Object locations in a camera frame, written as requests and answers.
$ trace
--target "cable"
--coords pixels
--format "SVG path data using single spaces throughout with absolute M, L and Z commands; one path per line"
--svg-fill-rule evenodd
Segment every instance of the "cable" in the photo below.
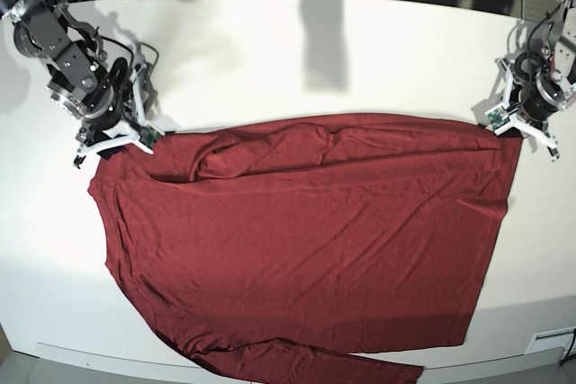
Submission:
M 146 42 L 141 42 L 140 45 L 142 45 L 144 47 L 148 47 L 149 49 L 154 51 L 154 53 L 156 54 L 156 60 L 154 60 L 153 66 L 156 66 L 156 64 L 160 60 L 160 52 L 157 49 L 155 49 L 154 47 L 152 47 L 150 44 L 147 44 Z
M 570 360 L 576 359 L 576 354 L 570 355 L 570 353 L 572 352 L 572 348 L 574 348 L 574 342 L 576 342 L 576 328 L 574 329 L 573 333 L 574 333 L 574 336 L 572 337 L 570 349 L 568 350 L 568 352 L 566 353 L 564 358 L 560 360 L 560 366 L 563 366 L 566 362 L 569 362 Z
M 132 51 L 129 47 L 122 44 L 121 42 L 119 42 L 117 40 L 113 40 L 112 38 L 108 38 L 107 36 L 100 35 L 100 38 L 102 38 L 103 40 L 107 40 L 108 42 L 111 42 L 112 44 L 115 44 L 118 47 L 121 47 L 121 48 L 125 49 L 126 51 L 128 51 L 130 53 L 130 67 L 134 66 L 134 51 Z
M 546 17 L 539 22 L 534 29 L 532 29 L 532 31 L 530 32 L 530 35 L 528 36 L 528 41 L 526 43 L 526 60 L 528 62 L 528 82 L 530 84 L 529 89 L 532 89 L 532 83 L 533 83 L 533 77 L 532 77 L 532 59 L 530 57 L 530 42 L 532 42 L 532 38 L 534 38 L 534 35 L 536 34 L 536 31 L 538 29 L 540 29 L 545 22 L 547 22 L 548 20 L 550 20 L 552 17 L 554 17 L 554 15 L 558 12 L 558 10 L 560 9 L 560 4 L 558 6 L 556 6 L 553 11 L 551 13 L 547 13 Z M 519 110 L 520 108 L 522 108 L 524 106 L 524 104 L 530 99 L 530 92 L 528 92 L 528 94 L 526 95 L 526 98 L 524 98 L 522 101 L 515 103 L 514 105 L 510 105 L 507 109 L 508 114 L 512 114 L 514 112 L 516 112 L 517 110 Z

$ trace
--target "shirt sleeve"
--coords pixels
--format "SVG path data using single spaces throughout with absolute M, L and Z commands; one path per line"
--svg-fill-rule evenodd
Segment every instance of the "shirt sleeve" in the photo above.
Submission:
M 192 360 L 208 371 L 266 384 L 411 384 L 423 368 L 273 339 Z

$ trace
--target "black cable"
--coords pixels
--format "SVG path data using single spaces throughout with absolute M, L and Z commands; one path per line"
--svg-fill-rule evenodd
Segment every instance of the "black cable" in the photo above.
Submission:
M 148 47 L 149 49 L 154 51 L 154 53 L 156 54 L 156 60 L 154 60 L 154 63 L 152 65 L 156 66 L 158 64 L 158 61 L 160 60 L 160 52 L 157 49 L 155 49 L 153 46 L 151 46 L 150 44 L 147 44 L 146 42 L 141 42 L 140 45 L 142 45 L 144 47 Z
M 547 22 L 548 20 L 550 20 L 552 17 L 554 17 L 554 15 L 558 12 L 558 10 L 560 9 L 560 4 L 558 6 L 556 6 L 553 11 L 551 13 L 547 13 L 546 17 L 539 22 L 534 29 L 532 29 L 532 31 L 530 32 L 529 36 L 528 36 L 528 41 L 526 43 L 526 61 L 528 64 L 528 83 L 530 84 L 529 89 L 530 91 L 527 93 L 526 97 L 522 100 L 519 101 L 518 103 L 515 103 L 514 105 L 510 105 L 507 109 L 508 114 L 512 114 L 513 112 L 516 112 L 517 110 L 519 110 L 520 108 L 522 108 L 524 106 L 524 104 L 530 99 L 530 94 L 531 94 L 531 90 L 532 90 L 532 83 L 533 83 L 533 77 L 532 77 L 532 59 L 530 57 L 530 43 L 532 42 L 532 38 L 534 38 L 534 35 L 536 34 L 536 31 L 538 29 L 540 29 L 545 22 Z
M 103 40 L 107 40 L 108 42 L 111 42 L 112 44 L 116 44 L 118 47 L 121 47 L 121 48 L 125 49 L 126 51 L 128 51 L 130 53 L 130 67 L 134 66 L 134 51 L 132 51 L 129 47 L 125 46 L 121 42 L 119 42 L 117 40 L 113 40 L 112 38 L 108 38 L 107 36 L 100 35 L 100 38 L 102 38 Z
M 110 74 L 108 75 L 112 85 L 120 88 L 128 78 L 130 68 L 125 58 L 117 58 L 112 64 Z
M 576 359 L 576 354 L 570 355 L 570 353 L 572 352 L 572 348 L 574 348 L 574 342 L 576 342 L 576 328 L 574 329 L 573 333 L 574 333 L 574 336 L 572 337 L 572 342 L 570 344 L 570 348 L 569 348 L 568 352 L 566 353 L 566 355 L 564 356 L 564 358 L 560 360 L 560 366 L 563 366 L 566 362 L 569 362 L 570 360 Z

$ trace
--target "long-sleeve shirt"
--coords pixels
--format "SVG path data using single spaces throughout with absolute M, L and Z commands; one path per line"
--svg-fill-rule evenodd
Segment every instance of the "long-sleeve shirt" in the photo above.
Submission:
M 90 186 L 106 265 L 166 344 L 270 384 L 408 384 L 349 353 L 464 342 L 520 138 L 345 114 L 127 147 Z

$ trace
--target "white table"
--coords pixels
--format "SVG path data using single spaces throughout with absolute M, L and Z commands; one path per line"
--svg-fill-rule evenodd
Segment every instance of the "white table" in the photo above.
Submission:
M 337 112 L 475 123 L 495 59 L 516 50 L 508 17 L 385 0 L 107 0 L 76 17 L 161 59 L 156 122 L 213 129 Z M 0 44 L 0 323 L 16 351 L 182 382 L 226 382 L 164 346 L 104 267 L 86 188 L 97 157 L 71 163 L 77 124 L 49 76 Z M 496 252 L 463 346 L 372 357 L 443 367 L 523 354 L 537 330 L 576 325 L 576 109 L 552 118 L 561 159 L 525 142 Z

